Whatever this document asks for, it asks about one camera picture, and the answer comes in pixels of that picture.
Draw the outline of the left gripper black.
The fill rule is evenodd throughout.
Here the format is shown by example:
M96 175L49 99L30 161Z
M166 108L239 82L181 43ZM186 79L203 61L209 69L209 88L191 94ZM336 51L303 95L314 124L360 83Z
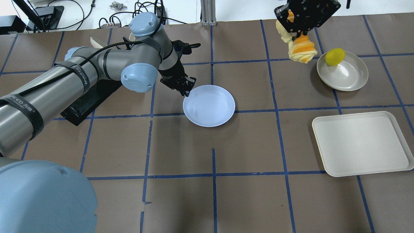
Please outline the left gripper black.
M197 81L194 77L189 77L184 70L181 62L182 55L190 55L192 49L201 46L200 43L188 44L181 40L171 41L172 55L176 55L177 59L173 62L173 65L167 69L159 69L161 75L160 82L172 90L184 91L184 96L189 97L191 90L194 88Z

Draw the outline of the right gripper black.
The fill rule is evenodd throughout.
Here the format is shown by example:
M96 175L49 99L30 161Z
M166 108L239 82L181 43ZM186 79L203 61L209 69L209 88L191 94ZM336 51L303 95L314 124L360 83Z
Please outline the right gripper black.
M287 32L307 33L322 26L340 7L337 0L287 0L274 13Z

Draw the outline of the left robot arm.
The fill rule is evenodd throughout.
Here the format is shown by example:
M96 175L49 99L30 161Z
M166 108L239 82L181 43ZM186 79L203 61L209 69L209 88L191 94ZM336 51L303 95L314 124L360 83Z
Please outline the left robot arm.
M200 44L171 41L162 20L152 12L135 16L130 38L111 45L91 39L92 47L74 47L65 60L19 89L1 97L1 232L93 233L97 197L78 170L50 161L9 158L35 139L61 114L78 125L109 95L99 81L150 91L161 83L189 96L196 79L180 61Z

